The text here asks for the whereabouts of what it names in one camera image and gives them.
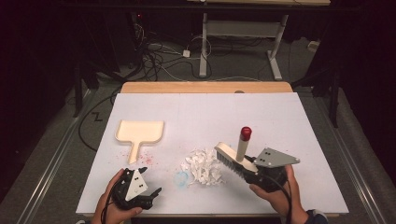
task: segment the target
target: wooden board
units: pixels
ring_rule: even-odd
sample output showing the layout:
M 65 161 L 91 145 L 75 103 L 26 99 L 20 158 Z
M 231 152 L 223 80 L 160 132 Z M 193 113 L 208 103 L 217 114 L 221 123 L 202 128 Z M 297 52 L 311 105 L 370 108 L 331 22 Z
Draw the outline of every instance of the wooden board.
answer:
M 141 147 L 134 164 L 127 162 L 130 146 L 114 136 L 121 119 L 165 122 L 162 140 Z M 213 148 L 218 142 L 236 147 L 243 126 L 253 131 L 248 155 L 257 156 L 265 147 L 271 147 L 301 160 L 294 169 L 305 209 L 317 208 L 328 214 L 348 212 L 300 99 L 291 92 L 119 94 L 77 213 L 89 216 L 94 212 L 108 180 L 121 167 L 147 166 L 143 174 L 147 194 L 158 187 L 163 191 L 142 217 L 276 215 L 267 201 L 258 198 L 243 179 L 225 166 L 221 171 L 226 183 L 209 187 L 188 187 L 192 176 L 181 169 L 195 149 Z
M 293 92 L 287 82 L 126 82 L 121 93 Z
M 142 144 L 154 144 L 163 136 L 163 121 L 121 120 L 116 131 L 116 138 L 121 142 L 131 143 L 129 163 L 137 161 Z

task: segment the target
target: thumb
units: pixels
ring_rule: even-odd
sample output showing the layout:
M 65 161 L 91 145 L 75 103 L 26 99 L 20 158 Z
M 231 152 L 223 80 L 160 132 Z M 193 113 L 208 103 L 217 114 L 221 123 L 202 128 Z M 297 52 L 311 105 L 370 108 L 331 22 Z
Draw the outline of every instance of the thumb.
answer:
M 131 213 L 131 217 L 134 217 L 134 216 L 137 216 L 140 213 L 142 213 L 143 209 L 141 207 L 135 207 L 135 208 L 133 208 L 133 209 L 131 209 L 129 211 Z
M 268 199 L 268 193 L 267 193 L 265 190 L 263 190 L 262 188 L 260 188 L 259 186 L 254 185 L 254 184 L 250 184 L 250 185 L 249 185 L 249 188 L 250 188 L 257 196 L 261 197 L 262 199 L 265 199 L 265 200 Z

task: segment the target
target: brush bristles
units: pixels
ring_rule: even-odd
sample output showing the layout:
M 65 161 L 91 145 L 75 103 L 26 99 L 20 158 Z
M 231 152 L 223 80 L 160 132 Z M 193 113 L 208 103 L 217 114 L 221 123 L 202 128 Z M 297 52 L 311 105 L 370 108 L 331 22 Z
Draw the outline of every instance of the brush bristles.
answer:
M 232 161 L 227 160 L 227 158 L 225 158 L 223 155 L 221 155 L 221 153 L 217 152 L 217 158 L 219 161 L 221 161 L 224 165 L 228 166 L 232 171 L 234 171 L 236 174 L 238 174 L 241 178 L 244 178 L 244 175 L 242 174 L 242 172 L 237 171 L 235 169 L 235 166 L 233 165 Z

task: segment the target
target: brush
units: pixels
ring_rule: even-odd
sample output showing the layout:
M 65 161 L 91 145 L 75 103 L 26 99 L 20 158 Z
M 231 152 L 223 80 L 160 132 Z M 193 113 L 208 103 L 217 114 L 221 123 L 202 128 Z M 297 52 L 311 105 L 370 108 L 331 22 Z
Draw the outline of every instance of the brush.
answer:
M 288 180 L 285 167 L 282 165 L 268 168 L 256 165 L 256 158 L 245 155 L 250 135 L 249 127 L 242 128 L 237 151 L 219 142 L 215 146 L 218 160 L 244 178 L 249 184 L 255 184 L 267 192 L 281 189 Z

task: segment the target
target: metal stand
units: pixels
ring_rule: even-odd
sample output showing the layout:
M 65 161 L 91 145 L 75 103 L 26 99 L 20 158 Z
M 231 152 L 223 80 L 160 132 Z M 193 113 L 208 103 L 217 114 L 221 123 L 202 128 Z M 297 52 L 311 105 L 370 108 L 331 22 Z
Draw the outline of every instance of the metal stand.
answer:
M 253 36 L 274 37 L 275 44 L 272 50 L 267 51 L 267 56 L 276 81 L 282 80 L 279 67 L 276 62 L 276 53 L 285 31 L 288 15 L 282 17 L 281 22 L 256 22 L 256 21 L 209 21 L 207 13 L 204 13 L 202 25 L 202 49 L 200 61 L 200 77 L 206 77 L 207 48 L 206 39 L 208 35 L 231 35 L 231 36 Z

